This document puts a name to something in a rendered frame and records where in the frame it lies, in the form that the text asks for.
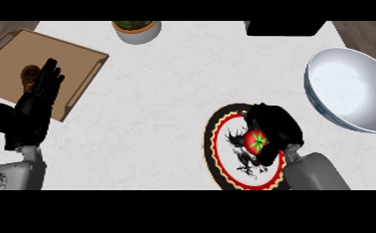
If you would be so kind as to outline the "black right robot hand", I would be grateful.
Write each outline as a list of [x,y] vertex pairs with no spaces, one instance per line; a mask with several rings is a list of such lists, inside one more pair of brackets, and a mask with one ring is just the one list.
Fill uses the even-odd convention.
[[278,152],[285,150],[288,145],[303,145],[302,130],[280,106],[252,105],[244,121],[247,128],[259,129],[266,137],[268,144],[260,149],[256,161],[262,166],[269,166]]

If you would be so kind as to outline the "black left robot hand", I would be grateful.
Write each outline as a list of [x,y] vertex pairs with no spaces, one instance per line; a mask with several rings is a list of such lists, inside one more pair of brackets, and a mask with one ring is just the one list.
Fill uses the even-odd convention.
[[0,104],[0,133],[4,134],[5,150],[42,142],[63,80],[57,61],[48,59],[39,68],[32,91],[23,92],[14,107]]

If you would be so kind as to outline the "red tomato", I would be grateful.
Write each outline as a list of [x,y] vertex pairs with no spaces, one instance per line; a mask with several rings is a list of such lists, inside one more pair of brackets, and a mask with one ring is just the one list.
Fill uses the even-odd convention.
[[243,135],[243,147],[253,155],[260,153],[263,146],[266,145],[266,137],[259,129],[249,130]]

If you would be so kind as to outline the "decorated white plate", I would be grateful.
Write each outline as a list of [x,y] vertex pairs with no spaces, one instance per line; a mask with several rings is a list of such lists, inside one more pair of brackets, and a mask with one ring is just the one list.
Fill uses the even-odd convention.
[[255,156],[240,147],[247,132],[244,116],[250,105],[224,106],[210,116],[203,132],[203,157],[212,179],[222,190],[287,190],[281,169],[284,154],[269,166],[253,165]]

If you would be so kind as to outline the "white bowl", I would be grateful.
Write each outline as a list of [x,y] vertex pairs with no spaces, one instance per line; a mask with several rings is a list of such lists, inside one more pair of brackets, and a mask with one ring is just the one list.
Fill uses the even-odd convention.
[[322,117],[340,127],[376,133],[376,59],[346,48],[327,48],[303,71],[305,95]]

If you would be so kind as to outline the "brown round food item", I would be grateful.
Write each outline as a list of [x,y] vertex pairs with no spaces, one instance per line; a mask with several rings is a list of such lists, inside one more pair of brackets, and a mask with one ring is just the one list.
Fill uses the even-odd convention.
[[39,68],[35,65],[29,65],[20,72],[20,81],[23,86],[23,92],[29,93],[36,82],[39,74]]

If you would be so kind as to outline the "black appliance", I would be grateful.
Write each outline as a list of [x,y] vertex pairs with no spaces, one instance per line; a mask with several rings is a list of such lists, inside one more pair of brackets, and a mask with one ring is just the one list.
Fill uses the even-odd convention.
[[311,37],[324,21],[246,21],[247,36]]

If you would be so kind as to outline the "white potted plant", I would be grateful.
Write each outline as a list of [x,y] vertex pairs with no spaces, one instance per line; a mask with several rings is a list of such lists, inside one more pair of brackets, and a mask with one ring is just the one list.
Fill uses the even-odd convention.
[[162,30],[160,21],[153,21],[145,27],[137,30],[125,30],[116,23],[112,23],[112,25],[120,40],[131,45],[142,45],[147,43],[159,35]]

